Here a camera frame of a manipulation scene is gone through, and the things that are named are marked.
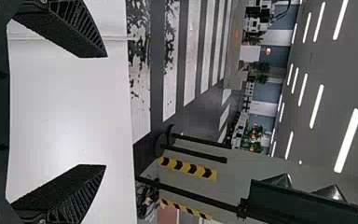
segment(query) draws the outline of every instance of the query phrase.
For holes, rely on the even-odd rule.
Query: black cable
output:
[[[141,184],[135,187],[135,193],[137,216],[139,219],[146,219],[157,208],[158,190],[154,187],[147,186],[146,184]],[[152,200],[149,205],[145,204],[147,198]]]
[[[287,9],[284,12],[281,12],[277,16],[273,17],[273,19],[275,21],[278,21],[278,20],[282,19],[283,17],[285,17],[287,15],[287,12],[289,11],[289,8],[291,5],[292,5],[292,0],[289,0],[289,3],[287,4]]]

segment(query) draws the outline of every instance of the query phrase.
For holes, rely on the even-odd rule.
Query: black pipe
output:
[[[190,136],[186,136],[186,135],[181,135],[181,134],[177,134],[177,133],[172,133],[171,136],[174,138],[179,138],[179,139],[183,139],[183,140],[187,140],[187,141],[191,141],[191,142],[195,142],[195,143],[201,143],[201,144],[209,145],[209,146],[213,146],[213,147],[221,147],[222,149],[231,149],[231,147],[226,146],[221,143],[208,141],[208,140],[204,140],[204,139],[199,139],[199,138],[195,138],[195,137],[190,137]]]
[[[206,204],[208,204],[210,206],[214,206],[214,207],[226,210],[228,212],[232,212],[232,213],[237,214],[238,211],[239,211],[238,206],[234,206],[234,205],[228,204],[228,203],[219,202],[219,201],[217,201],[215,199],[207,198],[207,197],[204,197],[202,195],[195,194],[195,193],[183,190],[183,189],[178,189],[178,188],[173,187],[173,186],[162,184],[162,183],[159,183],[157,181],[154,181],[154,180],[151,180],[151,179],[148,179],[148,178],[137,176],[137,177],[135,177],[135,180],[140,182],[140,183],[144,183],[146,185],[153,186],[153,187],[155,187],[157,189],[163,189],[163,190],[166,190],[166,191],[168,191],[170,193],[174,193],[174,194],[186,197],[188,199],[198,201],[200,203],[206,203]]]
[[[227,163],[227,158],[226,157],[218,157],[218,156],[214,156],[211,154],[206,154],[206,153],[202,153],[202,152],[198,152],[198,151],[193,151],[193,150],[189,150],[186,148],[182,148],[182,147],[174,147],[174,146],[169,146],[169,145],[160,145],[161,148],[170,150],[170,151],[175,151],[175,152],[179,152],[179,153],[183,153],[183,154],[187,154],[190,156],[194,156],[194,157],[199,157],[199,158],[203,158],[205,160],[210,160],[210,161],[217,161],[220,163]]]

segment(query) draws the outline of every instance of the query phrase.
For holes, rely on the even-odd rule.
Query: fluorescent light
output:
[[[290,132],[289,142],[287,143],[286,154],[284,155],[285,160],[287,160],[287,158],[289,158],[289,152],[290,152],[290,147],[292,146],[293,135],[294,135],[293,132]]]
[[[275,136],[275,129],[274,129],[274,130],[272,130],[271,144],[272,144],[272,141],[274,141],[274,136]]]
[[[281,109],[281,103],[282,103],[282,95],[279,97],[278,112]]]
[[[301,106],[302,98],[304,97],[305,87],[307,86],[308,74],[304,75],[303,85],[301,87],[300,98],[298,99],[298,106]]]
[[[271,157],[274,157],[275,154],[275,147],[277,146],[277,141],[274,142],[274,145],[272,146],[272,153],[271,153]]]
[[[310,128],[313,129],[315,124],[316,115],[318,115],[319,104],[322,100],[322,95],[324,94],[324,85],[319,86],[318,95],[316,96],[315,106],[313,107],[312,117],[310,117]]]
[[[297,83],[297,76],[298,76],[298,67],[296,68],[295,79],[293,79],[292,94],[295,93],[295,88],[296,88],[296,83]]]
[[[323,2],[321,6],[321,12],[319,13],[318,24],[316,24],[316,30],[315,30],[315,35],[313,36],[313,42],[316,42],[318,40],[319,29],[321,29],[322,19],[324,18],[325,6],[326,6],[326,2]]]
[[[312,14],[308,13],[307,25],[305,26],[305,31],[304,31],[304,36],[303,36],[303,44],[307,40],[307,34],[308,34],[308,29],[310,28],[310,17],[311,16],[312,16]]]
[[[333,35],[333,40],[338,39],[339,32],[341,31],[342,22],[344,21],[345,12],[347,11],[348,2],[350,0],[343,0],[341,11],[339,12],[336,30]]]
[[[297,32],[297,23],[295,24],[295,30],[293,31],[293,36],[292,36],[292,44],[295,43],[295,39],[296,39],[296,32]]]
[[[287,86],[290,85],[290,79],[292,78],[293,64],[290,64],[289,77],[287,78]]]
[[[353,137],[356,134],[358,126],[358,109],[354,109],[350,124],[348,125],[347,133],[345,133],[344,141],[342,142],[341,150],[339,151],[336,166],[334,167],[334,172],[341,173],[344,168],[345,160],[347,159],[348,153],[351,149],[351,143]]]
[[[284,103],[282,104],[281,115],[279,116],[279,122],[280,122],[280,123],[282,122],[283,110],[284,110]]]

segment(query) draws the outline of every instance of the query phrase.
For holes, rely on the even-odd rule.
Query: industrial equipment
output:
[[[276,2],[276,0],[249,0],[247,2],[243,22],[243,30],[246,36],[259,37],[265,34],[272,23],[286,15],[291,6],[291,0],[288,2],[287,9],[278,15],[275,15]]]
[[[81,223],[101,185],[104,165],[78,165],[10,204],[6,199],[10,151],[11,19],[80,58],[106,57],[101,35],[82,0],[0,0],[0,224]]]

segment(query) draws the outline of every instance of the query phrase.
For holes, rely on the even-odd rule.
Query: yellow and black hazard stripe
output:
[[[158,165],[180,171],[185,174],[194,175],[200,178],[208,179],[213,182],[216,181],[217,171],[203,166],[191,164],[185,161],[178,161],[175,159],[160,157],[158,158]]]
[[[203,219],[207,219],[207,220],[212,220],[212,216],[210,215],[207,215],[205,213],[202,213],[196,209],[192,209],[192,208],[189,208],[185,205],[182,205],[182,204],[179,204],[179,203],[173,203],[171,201],[168,201],[166,199],[161,199],[161,202],[171,208],[176,208],[176,209],[179,209],[183,212],[186,212],[186,213],[189,213],[193,216],[196,216],[196,217],[202,217]]]

